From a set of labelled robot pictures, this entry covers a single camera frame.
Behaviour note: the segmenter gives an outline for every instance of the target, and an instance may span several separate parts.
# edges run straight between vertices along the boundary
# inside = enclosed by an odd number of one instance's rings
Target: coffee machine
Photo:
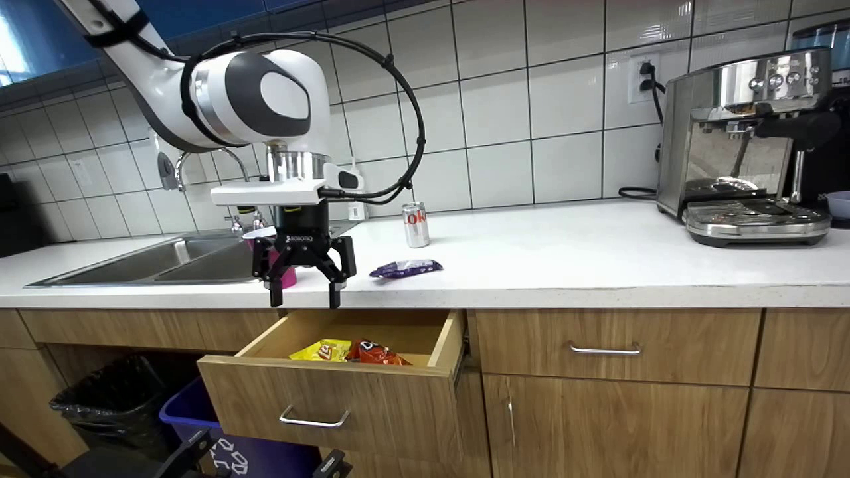
[[[819,243],[816,170],[839,159],[831,49],[709,68],[668,86],[660,210],[709,246]]]

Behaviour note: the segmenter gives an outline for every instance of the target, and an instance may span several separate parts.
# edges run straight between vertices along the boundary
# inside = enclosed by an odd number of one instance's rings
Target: white countertop
[[[434,246],[409,250],[402,222],[349,231],[359,277],[343,309],[848,309],[850,231],[819,246],[697,246],[654,203],[431,215]],[[0,261],[0,309],[266,309],[262,285],[27,288],[155,239],[46,248]],[[379,264],[436,259],[442,273],[378,285]],[[326,283],[301,269],[285,309],[326,309]]]

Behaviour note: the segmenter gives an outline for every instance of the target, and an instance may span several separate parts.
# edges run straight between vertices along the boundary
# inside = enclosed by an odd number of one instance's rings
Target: yellow snack package
[[[308,349],[289,353],[289,361],[345,361],[350,340],[317,340]]]

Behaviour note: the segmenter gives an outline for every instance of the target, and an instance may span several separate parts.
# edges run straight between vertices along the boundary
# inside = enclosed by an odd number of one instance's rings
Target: blue bin
[[[179,390],[162,409],[160,421],[167,422],[187,445],[196,431],[208,431],[215,442],[209,459],[215,471],[248,478],[310,478],[320,469],[317,447],[296,447],[278,442],[257,442],[227,435],[219,426],[215,409],[205,382],[191,382]]]

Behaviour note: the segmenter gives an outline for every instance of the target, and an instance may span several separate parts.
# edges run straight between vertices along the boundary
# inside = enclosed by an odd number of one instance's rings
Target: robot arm
[[[245,36],[240,40],[183,58],[167,52],[136,0],[61,0],[82,26],[91,46],[100,49],[124,76],[155,133],[181,153],[266,145],[268,183],[213,190],[213,204],[277,208],[278,261],[268,264],[266,243],[256,246],[256,273],[270,283],[270,305],[282,305],[278,277],[288,265],[314,265],[329,280],[329,299],[354,277],[354,246],[329,238],[326,203],[359,199],[393,203],[411,180],[424,153],[421,103],[393,68],[359,42],[329,36]],[[359,52],[397,77],[421,122],[418,153],[409,170],[387,190],[354,194],[326,158],[329,102],[317,61],[296,52],[256,53],[248,46],[270,40],[324,40]]]
[[[308,57],[237,52],[191,65],[167,52],[136,0],[63,0],[63,9],[124,76],[158,137],[175,150],[285,142],[289,153],[326,155],[326,86]]]

